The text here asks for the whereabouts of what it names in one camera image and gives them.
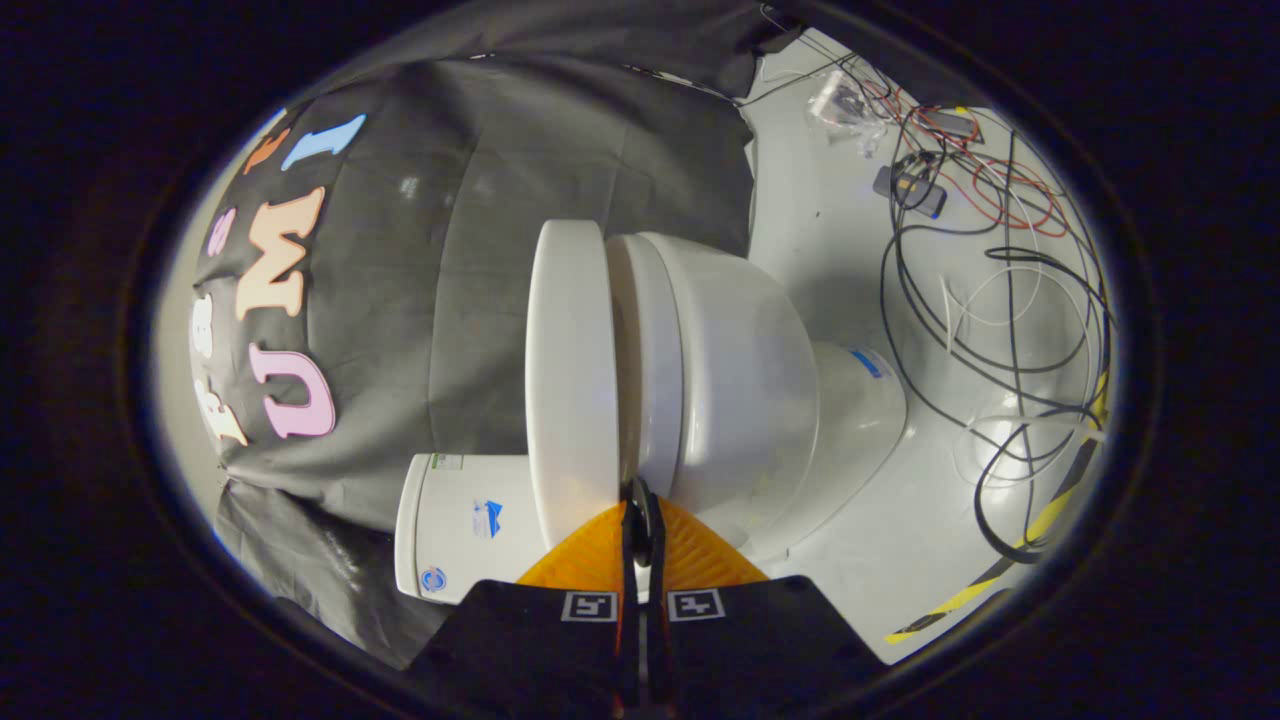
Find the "white cable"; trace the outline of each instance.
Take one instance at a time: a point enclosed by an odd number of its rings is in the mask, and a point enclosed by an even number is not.
[[[945,141],[950,142],[951,145],[955,145],[955,146],[956,146],[956,147],[959,147],[960,150],[964,150],[964,146],[963,146],[963,145],[960,145],[959,142],[956,142],[955,140],[952,140],[952,138],[951,138],[951,136],[948,136],[947,133],[945,133],[945,132],[943,132],[943,133],[938,133],[938,135],[941,135],[941,136],[942,136],[942,140],[945,140]],[[992,168],[992,167],[991,167],[991,165],[989,165],[989,164],[988,164],[987,161],[986,161],[986,160],[983,160],[982,158],[979,158],[979,156],[977,156],[977,155],[970,155],[970,156],[972,156],[972,158],[973,158],[974,160],[977,160],[977,161],[982,163],[982,168],[983,168],[984,170],[987,170],[987,173],[988,173],[988,174],[991,174],[991,178],[992,178],[992,183],[993,183],[993,184],[996,184],[996,187],[1000,187],[1000,174],[997,174],[997,173],[996,173],[996,169],[995,169],[995,168]],[[1009,168],[1009,172],[1010,172],[1010,173],[1012,173],[1012,172],[1014,172],[1014,169],[1012,169],[1012,168]],[[1032,231],[1032,246],[1033,246],[1033,247],[1036,249],[1036,252],[1039,252],[1039,233],[1037,233],[1037,232],[1036,232],[1036,225],[1034,225],[1034,224],[1032,224],[1032,214],[1027,211],[1027,206],[1025,206],[1025,205],[1023,205],[1023,199],[1021,199],[1021,197],[1018,197],[1018,193],[1016,193],[1016,192],[1014,192],[1014,188],[1012,188],[1012,186],[1010,186],[1010,188],[1009,188],[1009,196],[1010,196],[1010,197],[1012,197],[1012,199],[1014,199],[1014,200],[1015,200],[1015,201],[1018,202],[1018,208],[1020,208],[1020,209],[1021,209],[1021,211],[1023,211],[1023,218],[1025,218],[1025,219],[1027,219],[1027,228]],[[1009,218],[1005,218],[1005,224],[1009,224]],[[1025,305],[1025,306],[1023,306],[1023,309],[1021,309],[1021,310],[1019,310],[1019,311],[1018,311],[1018,314],[1016,314],[1016,315],[1014,315],[1012,320],[1010,320],[1010,322],[1014,322],[1014,320],[1016,320],[1016,319],[1021,318],[1023,315],[1025,315],[1025,314],[1027,314],[1027,310],[1029,310],[1029,309],[1030,309],[1030,306],[1032,306],[1032,302],[1036,302],[1036,293],[1038,293],[1038,292],[1039,292],[1039,282],[1041,282],[1041,278],[1042,278],[1042,277],[1046,277],[1046,275],[1044,275],[1043,273],[1041,273],[1041,274],[1038,274],[1038,275],[1036,277],[1036,287],[1033,287],[1033,288],[1032,288],[1032,296],[1027,299],[1027,305]],[[988,322],[988,320],[984,320],[984,319],[979,318],[979,316],[978,316],[978,315],[977,315],[975,313],[968,313],[968,314],[969,314],[969,315],[970,315],[970,316],[972,316],[973,319],[975,319],[975,320],[978,320],[978,322],[980,322],[980,323],[987,323],[987,324],[993,324],[993,323],[991,323],[991,322]],[[960,320],[961,320],[961,322],[964,322],[964,315],[961,315],[961,316],[960,316]]]
[[[769,14],[764,12],[764,3],[760,3],[760,17],[773,23],[773,27],[781,29],[782,32],[787,31],[787,28],[778,24],[778,20],[771,18]]]
[[[682,85],[685,87],[691,87],[691,88],[694,88],[694,90],[696,90],[699,92],[705,92],[707,95],[712,95],[714,97],[719,97],[721,100],[724,100],[724,101],[732,102],[733,105],[737,105],[737,101],[733,100],[732,97],[730,97],[727,95],[722,95],[722,94],[719,94],[719,92],[717,92],[717,91],[714,91],[714,90],[712,90],[709,87],[703,87],[700,85],[690,82],[690,81],[687,81],[687,79],[685,79],[685,78],[682,78],[680,76],[673,76],[671,73],[664,73],[662,70],[652,70],[652,72],[650,70],[640,70],[640,72],[645,72],[648,74],[653,74],[658,79],[663,79],[663,81],[671,82],[671,83],[675,83],[675,85]]]
[[[778,82],[786,76],[800,76],[800,77],[813,77],[813,72],[801,73],[800,70],[778,70],[773,73],[772,77],[764,77],[764,64],[769,61],[769,56],[764,55],[760,58],[760,69],[755,73],[755,79],[759,82]]]
[[[1107,439],[1106,433],[1103,433],[1102,430],[1091,428],[1089,425],[1087,425],[1084,423],[1074,423],[1071,420],[1064,420],[1061,418],[1052,418],[1052,416],[1051,418],[1036,418],[1036,416],[1027,416],[1027,415],[987,415],[986,418],[978,418],[974,421],[972,421],[968,425],[965,425],[963,434],[969,434],[969,432],[974,428],[974,425],[980,425],[982,423],[987,423],[987,421],[993,421],[993,423],[995,421],[1016,423],[1018,425],[1028,425],[1028,427],[1036,427],[1036,425],[1057,425],[1057,427],[1068,428],[1071,432],[1073,436],[1075,433],[1080,433],[1087,439],[1094,439],[1094,441],[1098,441],[1098,442],[1106,442],[1106,439]],[[1057,452],[1057,455],[1055,455],[1053,459],[1050,460],[1048,464],[1044,465],[1043,468],[1041,468],[1039,470],[1036,470],[1034,473],[1030,473],[1029,475],[1023,475],[1020,478],[1004,478],[1004,477],[997,475],[993,471],[992,473],[987,473],[987,479],[983,482],[983,489],[992,489],[992,488],[1006,489],[1006,488],[1018,487],[1018,486],[1020,486],[1020,484],[1023,484],[1025,482],[1033,480],[1037,477],[1039,477],[1041,473],[1043,473],[1043,471],[1048,470],[1050,468],[1052,468],[1057,462],[1057,460],[1060,457],[1062,457],[1064,455],[1066,455],[1065,448],[1060,450]],[[955,446],[952,446],[952,448],[951,448],[951,466],[955,468],[955,471],[960,477],[960,479],[965,480],[966,483],[969,483],[972,486],[977,486],[978,484],[978,478],[974,478],[974,479],[970,480],[969,478],[965,478],[963,474],[960,474],[960,465],[956,462]],[[1004,484],[992,484],[991,483],[992,479],[1000,480]]]
[[[1005,273],[1018,273],[1018,272],[1037,273],[1039,277],[1048,278],[1050,282],[1052,282],[1053,284],[1056,284],[1062,291],[1062,295],[1065,295],[1066,299],[1068,299],[1068,301],[1071,304],[1071,309],[1075,310],[1075,318],[1080,322],[1080,332],[1084,333],[1084,395],[1080,398],[1080,406],[1083,407],[1089,401],[1089,391],[1093,388],[1093,382],[1094,382],[1093,378],[1092,378],[1092,375],[1093,375],[1093,342],[1089,340],[1089,328],[1088,328],[1088,325],[1084,322],[1084,313],[1080,311],[1080,305],[1075,301],[1075,297],[1071,296],[1071,292],[1068,290],[1066,284],[1062,283],[1062,281],[1055,278],[1053,275],[1046,274],[1044,270],[1043,270],[1043,268],[1039,266],[1039,265],[1033,266],[1033,268],[1027,268],[1027,266],[1021,266],[1021,265],[1011,265],[1009,268],[1002,268],[998,273],[996,273],[995,275],[992,275],[992,278],[1000,277],[1000,275],[1002,275]],[[964,473],[960,471],[960,461],[957,459],[959,455],[956,452],[956,446],[960,443],[960,441],[964,439],[964,438],[966,438],[966,437],[969,437],[969,433],[970,433],[970,430],[973,430],[974,425],[986,423],[986,421],[988,421],[991,419],[995,419],[995,420],[998,421],[998,420],[1002,420],[1002,419],[1006,419],[1006,418],[1009,418],[1009,416],[1006,416],[1006,415],[989,415],[989,416],[984,416],[984,418],[975,418],[973,421],[970,421],[968,425],[965,425],[965,428],[963,430],[960,430],[960,434],[956,437],[956,441],[951,443],[951,468],[955,470],[957,478],[960,478],[961,480],[964,480],[964,482],[966,482],[969,484],[978,484],[977,478],[974,478],[974,479],[970,480],[969,478],[966,478],[964,475]],[[989,487],[1011,487],[1011,486],[1021,484],[1021,483],[1024,483],[1027,480],[1032,480],[1034,478],[1038,478],[1042,473],[1048,471],[1050,468],[1052,468],[1055,464],[1057,464],[1057,461],[1062,457],[1062,455],[1065,455],[1065,452],[1059,451],[1056,455],[1053,455],[1053,457],[1046,465],[1043,465],[1038,470],[1034,470],[1034,471],[1032,471],[1032,473],[1029,473],[1027,475],[1021,475],[1021,477],[1016,477],[1016,478],[1006,478],[1004,475],[996,474],[995,471],[988,473],[987,474],[988,478],[996,479],[996,480],[1000,480],[1000,482],[1004,482],[1004,483],[1007,483],[1005,486],[989,486]]]
[[[982,315],[978,315],[977,313],[974,313],[973,310],[970,310],[970,309],[969,309],[969,306],[970,306],[970,305],[973,304],[973,301],[978,299],[978,295],[979,295],[979,293],[980,293],[980,292],[982,292],[983,290],[986,290],[988,284],[991,284],[991,281],[993,281],[993,279],[998,278],[1000,275],[1002,275],[1002,274],[1007,273],[1007,272],[1010,270],[1010,268],[1015,268],[1015,266],[1019,266],[1019,265],[1010,265],[1009,268],[1005,268],[1005,269],[1002,269],[1002,270],[997,270],[997,272],[996,272],[996,273],[993,273],[993,274],[992,274],[991,277],[988,277],[987,279],[982,281],[982,283],[979,283],[979,284],[978,284],[978,288],[977,288],[977,290],[974,290],[974,291],[973,291],[973,292],[972,292],[972,293],[969,295],[969,300],[966,300],[966,301],[961,301],[961,300],[960,300],[959,297],[956,297],[956,296],[955,296],[955,293],[954,293],[954,292],[951,292],[951,290],[950,290],[950,288],[948,288],[948,287],[947,287],[946,284],[943,284],[943,286],[942,286],[942,288],[943,288],[943,290],[945,290],[945,291],[946,291],[947,293],[950,293],[950,295],[951,295],[951,300],[955,300],[956,305],[959,305],[959,306],[960,306],[960,320],[959,320],[959,322],[956,322],[956,329],[955,329],[955,332],[956,332],[956,333],[959,333],[959,332],[960,332],[960,323],[964,323],[964,319],[965,319],[965,316],[969,316],[969,318],[973,318],[974,320],[978,320],[979,323],[982,323],[982,324],[984,324],[984,325],[987,325],[987,327],[992,327],[992,328],[1002,328],[1002,327],[1005,327],[1005,325],[1010,325],[1010,324],[1012,324],[1012,323],[1015,323],[1015,322],[1020,320],[1020,319],[1021,319],[1021,316],[1023,316],[1023,315],[1025,315],[1028,310],[1030,310],[1030,304],[1028,304],[1028,305],[1027,305],[1025,307],[1023,307],[1023,311],[1021,311],[1021,313],[1019,313],[1019,314],[1014,315],[1012,318],[1010,318],[1010,319],[1007,319],[1007,320],[988,320],[988,319],[983,318]],[[1024,269],[1024,270],[1037,270],[1037,272],[1039,272],[1041,274],[1043,274],[1043,270],[1041,270],[1041,266],[1042,266],[1042,265],[1034,265],[1034,266],[1032,266],[1032,268],[1025,268],[1025,266],[1024,266],[1024,268],[1021,268],[1021,269]],[[1037,286],[1039,286],[1039,278],[1036,278],[1036,284],[1037,284]],[[1032,293],[1032,299],[1034,299],[1034,297],[1036,297],[1036,293],[1033,292],[1033,293]],[[947,323],[947,332],[951,332],[951,324],[950,324],[950,322]],[[951,338],[948,337],[948,338],[947,338],[947,348],[948,348],[948,350],[947,350],[947,354],[950,354],[950,347],[951,347]]]
[[[951,356],[951,338],[955,337],[951,333],[951,299],[948,297],[951,295],[951,291],[947,290],[947,281],[946,281],[946,278],[942,277],[942,273],[938,273],[938,284],[942,286],[942,307],[947,313],[947,357],[950,357]]]

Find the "toilet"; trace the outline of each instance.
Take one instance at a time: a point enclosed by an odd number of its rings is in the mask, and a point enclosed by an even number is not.
[[[813,342],[749,261],[548,220],[525,413],[527,456],[412,459],[396,523],[401,592],[457,603],[479,580],[515,582],[632,477],[767,569],[872,478],[906,401],[876,352]]]

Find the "white floor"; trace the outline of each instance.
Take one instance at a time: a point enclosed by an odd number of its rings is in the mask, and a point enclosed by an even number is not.
[[[836,55],[847,50],[809,31]],[[806,73],[827,59],[800,42],[771,55],[765,77],[785,70]],[[756,82],[753,96],[777,87],[795,74],[782,74],[774,83]],[[742,109],[755,131],[755,147],[748,150],[755,170],[755,208],[750,260],[780,281],[800,311],[810,337],[846,346],[869,346],[892,357],[878,306],[881,256],[891,236],[887,199],[872,191],[879,167],[890,164],[896,126],[881,140],[872,158],[854,151],[847,140],[828,141],[805,122],[808,99],[820,87],[826,73],[777,91]],[[978,147],[995,156],[1009,152],[1009,132],[983,122],[984,143]],[[1050,177],[1025,146],[1015,158]],[[969,176],[950,172],[968,187]],[[931,223],[947,228],[980,228],[989,224],[954,186],[946,184],[947,202],[938,220],[911,214],[908,223]],[[1015,206],[1015,217],[1019,217]],[[1039,237],[1046,251],[1064,259],[1076,258],[1068,240]],[[938,275],[945,275],[955,293],[968,297],[1002,264],[982,255],[1001,245],[1004,232],[979,237],[920,232],[906,236],[904,252],[929,302],[943,306]],[[1012,231],[1011,243],[1030,247],[1028,231]],[[1078,260],[1073,266],[1079,272]],[[1030,299],[1034,274],[1016,278],[1015,300],[1023,307]],[[893,337],[902,361],[918,386],[951,414],[970,420],[992,414],[1016,414],[1014,393],[977,377],[929,341],[902,301],[892,261],[887,299]],[[992,283],[974,307],[991,319],[1007,319],[1005,279]],[[1082,307],[1082,292],[1074,292]],[[1057,286],[1044,282],[1028,316],[1019,320],[1019,360],[1043,364],[1061,357],[1079,338],[1079,322]],[[1007,328],[980,328],[960,337],[984,354],[1007,363]],[[1011,375],[1005,378],[1011,382]],[[1060,400],[1079,398],[1083,361],[1076,372],[1057,384],[1028,387]],[[1028,414],[1043,411],[1036,405]],[[987,428],[997,439],[1009,433]],[[908,392],[908,427],[904,437],[872,480],[814,536],[792,550],[790,557],[764,568],[771,577],[809,575],[844,614],[846,620],[884,661],[895,662],[961,620],[982,600],[1024,577],[1025,566],[1007,571],[982,596],[945,620],[890,644],[886,635],[940,606],[982,575],[1000,556],[983,539],[974,520],[974,486],[957,477],[952,443],[963,436],[918,397]],[[961,459],[968,460],[961,445]],[[1066,457],[1042,475],[1036,493],[1036,512],[1050,500],[1069,465]],[[1025,470],[1010,469],[1016,475]],[[968,477],[975,478],[975,473]],[[984,491],[986,512],[1002,537],[1020,537],[1028,486]],[[1068,519],[1060,520],[1060,527]]]

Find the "foam letter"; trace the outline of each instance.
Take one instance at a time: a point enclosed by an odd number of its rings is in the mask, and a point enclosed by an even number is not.
[[[323,436],[333,430],[338,420],[333,410],[333,396],[329,395],[329,384],[320,374],[320,368],[310,357],[301,352],[260,350],[257,345],[250,343],[248,364],[260,383],[265,383],[268,375],[293,375],[307,386],[311,395],[307,405],[280,405],[271,397],[262,398],[266,418],[271,420],[275,434]]]
[[[223,213],[221,218],[214,223],[214,232],[209,233],[209,247],[205,249],[205,255],[212,258],[223,251],[227,245],[227,234],[232,232],[232,222],[236,220],[236,208]]]
[[[191,306],[191,343],[210,359],[214,356],[214,296],[206,295]]]
[[[302,273],[293,270],[280,282],[275,282],[275,278],[307,254],[305,247],[285,240],[284,234],[307,237],[316,224],[323,204],[324,188],[317,187],[305,197],[279,205],[264,202],[257,209],[253,224],[248,228],[248,241],[262,251],[262,256],[236,284],[237,320],[243,320],[255,307],[284,307],[291,318],[302,309]]]
[[[219,438],[234,438],[241,445],[248,445],[248,441],[244,439],[244,432],[239,429],[239,423],[236,421],[236,413],[232,413],[230,407],[224,406],[223,401],[206,389],[205,384],[200,380],[196,380],[196,402],[200,405],[200,411],[205,415],[205,420],[209,421],[209,427],[214,430],[214,436]]]
[[[360,131],[360,126],[365,124],[365,118],[367,117],[369,115],[356,115],[349,122],[335,128],[303,135],[302,138],[298,140],[297,145],[293,146],[293,150],[289,150],[289,154],[284,156],[284,164],[280,165],[280,169],[288,170],[293,163],[319,152],[329,151],[334,155],[342,152],[343,149],[351,142],[351,138],[356,137],[356,132]]]
[[[270,158],[271,152],[275,152],[275,149],[279,147],[282,142],[284,142],[285,137],[289,137],[289,128],[284,128],[284,132],[275,136],[275,140],[271,140],[270,137],[264,138],[262,145],[259,145],[257,150],[255,150],[253,154],[248,156],[248,161],[244,163],[244,174],[247,176],[248,172],[253,169],[253,165]]]

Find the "blue label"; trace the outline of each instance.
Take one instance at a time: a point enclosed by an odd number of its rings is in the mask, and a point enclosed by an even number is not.
[[[440,592],[444,589],[445,583],[444,570],[440,570],[435,565],[426,566],[426,571],[422,573],[422,589],[426,592]]]
[[[872,363],[872,361],[870,361],[870,360],[869,360],[869,359],[868,359],[868,357],[867,357],[865,355],[863,355],[861,352],[858,352],[856,350],[850,350],[849,352],[850,352],[850,354],[851,354],[851,355],[852,355],[854,357],[858,357],[859,360],[861,360],[861,363],[863,363],[863,366],[865,366],[865,368],[867,368],[867,372],[868,372],[868,373],[870,373],[873,378],[878,378],[878,377],[881,377],[881,375],[883,374],[883,373],[881,373],[881,372],[879,372],[879,368],[877,368],[877,366],[876,366],[876,364],[874,364],[874,363]]]
[[[492,500],[486,501],[484,506],[489,514],[489,537],[493,537],[502,529],[502,525],[498,524],[498,512],[502,512],[502,506]]]
[[[480,538],[492,538],[498,534],[502,525],[498,524],[498,514],[502,512],[502,505],[492,500],[480,502],[479,500],[471,501],[471,532]]]

